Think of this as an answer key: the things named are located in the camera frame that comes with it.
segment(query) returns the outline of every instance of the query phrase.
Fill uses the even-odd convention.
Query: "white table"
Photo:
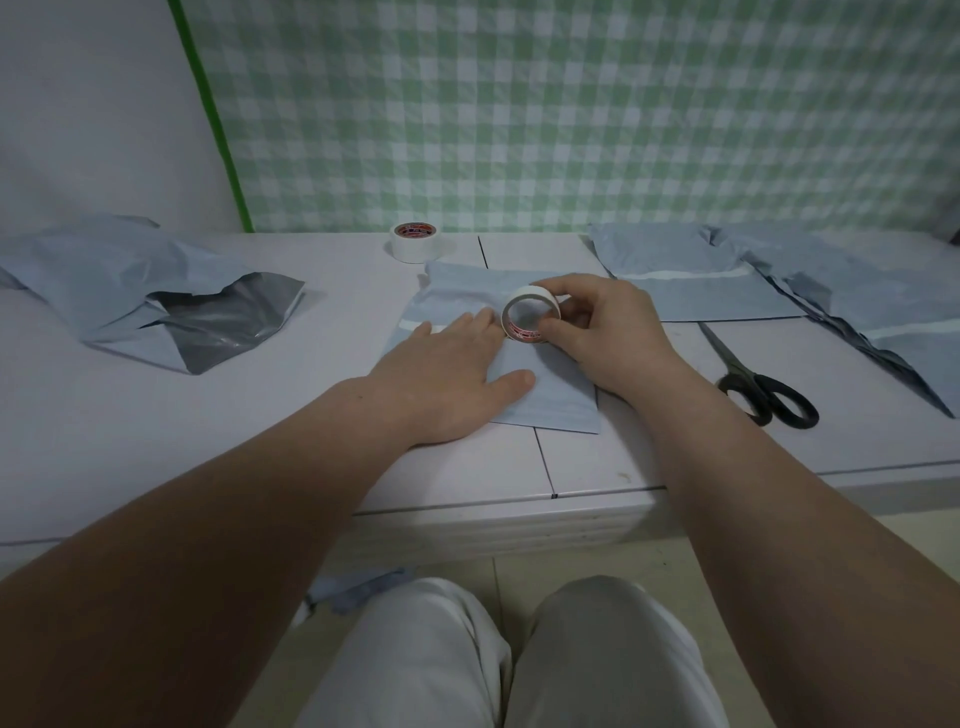
[[[885,235],[889,258],[895,243]],[[911,244],[916,236],[905,234]],[[833,237],[861,248],[867,240]],[[423,276],[422,266],[389,257],[385,238],[204,238],[251,266],[306,279],[309,293],[280,333],[201,376],[88,349],[43,303],[0,291],[0,550],[7,558],[42,550],[365,374]],[[451,238],[451,262],[604,273],[573,233]],[[774,421],[767,430],[827,482],[875,513],[960,505],[960,423],[804,319],[713,327],[748,366],[816,403],[817,427]],[[667,329],[705,376],[723,373],[695,324]],[[407,453],[371,490],[329,563],[426,563],[675,529],[642,424],[606,393],[598,403],[599,435],[487,425]]]

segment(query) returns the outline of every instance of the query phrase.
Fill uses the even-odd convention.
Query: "forearm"
[[[411,445],[356,381],[5,580],[12,724],[226,723],[336,534]]]
[[[654,377],[627,399],[778,723],[927,724],[918,705],[946,719],[960,587],[683,362]]]

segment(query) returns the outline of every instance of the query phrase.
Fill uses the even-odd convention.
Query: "tape roll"
[[[520,341],[524,344],[537,344],[543,341],[540,332],[535,328],[519,327],[510,317],[510,309],[521,301],[546,303],[550,306],[550,312],[558,319],[560,318],[560,302],[546,288],[541,288],[538,285],[525,285],[510,294],[507,304],[503,306],[503,311],[500,313],[500,325],[503,327],[504,333],[514,341]]]
[[[440,229],[430,223],[400,223],[390,230],[390,255],[404,263],[425,263],[444,253]]]

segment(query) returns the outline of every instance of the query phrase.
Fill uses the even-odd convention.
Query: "leg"
[[[298,728],[501,724],[510,647],[477,598],[418,579],[368,605]]]
[[[690,633],[639,586],[567,584],[534,615],[506,728],[727,728]]]

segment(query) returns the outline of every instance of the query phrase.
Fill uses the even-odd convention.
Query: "green checkered wall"
[[[960,3],[182,0],[258,231],[794,219],[960,192]]]

